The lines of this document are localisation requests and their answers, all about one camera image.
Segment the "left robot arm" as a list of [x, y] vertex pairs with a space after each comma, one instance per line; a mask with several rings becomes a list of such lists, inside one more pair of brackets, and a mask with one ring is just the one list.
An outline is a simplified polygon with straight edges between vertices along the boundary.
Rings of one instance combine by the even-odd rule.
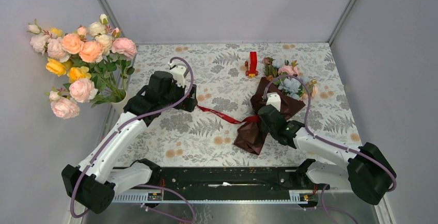
[[127, 101], [104, 140], [77, 166], [67, 165], [63, 169], [61, 176], [71, 198], [72, 217], [83, 217], [74, 211], [76, 202], [86, 211], [98, 214], [108, 208], [115, 196], [133, 187], [158, 186], [159, 173], [143, 163], [115, 173], [112, 169], [129, 144], [162, 112], [171, 108], [193, 110], [190, 94], [194, 92], [194, 84], [185, 83], [185, 77], [192, 74], [191, 70], [179, 67], [154, 72], [148, 84]]

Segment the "red ribbon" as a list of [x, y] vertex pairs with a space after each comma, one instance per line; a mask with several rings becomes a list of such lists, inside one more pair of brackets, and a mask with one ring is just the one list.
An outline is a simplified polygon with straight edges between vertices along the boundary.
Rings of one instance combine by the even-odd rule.
[[215, 114], [216, 116], [220, 117], [221, 119], [223, 119], [223, 120], [225, 120], [226, 122], [229, 122], [229, 123], [231, 123], [231, 124], [241, 124], [241, 123], [246, 123], [246, 122], [252, 123], [252, 122], [259, 122], [259, 121], [261, 120], [260, 117], [259, 117], [258, 115], [254, 115], [254, 116], [246, 117], [246, 118], [244, 118], [242, 121], [239, 121], [239, 120], [237, 120], [237, 119], [235, 119], [235, 118], [233, 118], [233, 117], [231, 117], [231, 116], [228, 116], [228, 115], [226, 115], [226, 114], [224, 114], [224, 113], [221, 113], [221, 112], [219, 112], [219, 111], [216, 111], [216, 110], [213, 110], [213, 109], [210, 109], [210, 108], [206, 108], [206, 107], [202, 107], [202, 106], [200, 106], [200, 105], [197, 105], [197, 107], [198, 107], [201, 111], [203, 111], [203, 112], [213, 113], [213, 114]]

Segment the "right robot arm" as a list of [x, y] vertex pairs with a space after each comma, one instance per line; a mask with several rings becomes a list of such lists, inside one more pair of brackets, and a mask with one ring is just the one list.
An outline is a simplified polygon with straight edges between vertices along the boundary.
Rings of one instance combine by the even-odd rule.
[[314, 153], [331, 162], [305, 165], [296, 175], [301, 188], [309, 189], [315, 183], [344, 188], [371, 205], [379, 204], [387, 192], [396, 189], [397, 174], [376, 145], [367, 142], [349, 147], [329, 141], [314, 134], [306, 123], [286, 120], [272, 105], [262, 107], [258, 115], [262, 130], [281, 145]]

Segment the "brown paper bouquet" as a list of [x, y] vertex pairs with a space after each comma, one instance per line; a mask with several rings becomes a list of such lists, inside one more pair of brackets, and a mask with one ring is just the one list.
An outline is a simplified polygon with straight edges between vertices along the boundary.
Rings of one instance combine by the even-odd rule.
[[260, 80], [250, 102], [255, 120], [238, 128], [234, 145], [259, 155], [270, 135], [281, 145], [295, 148], [294, 137], [304, 124], [292, 117], [304, 108], [304, 102], [318, 93], [317, 81], [303, 77], [297, 61], [263, 60], [265, 76]]

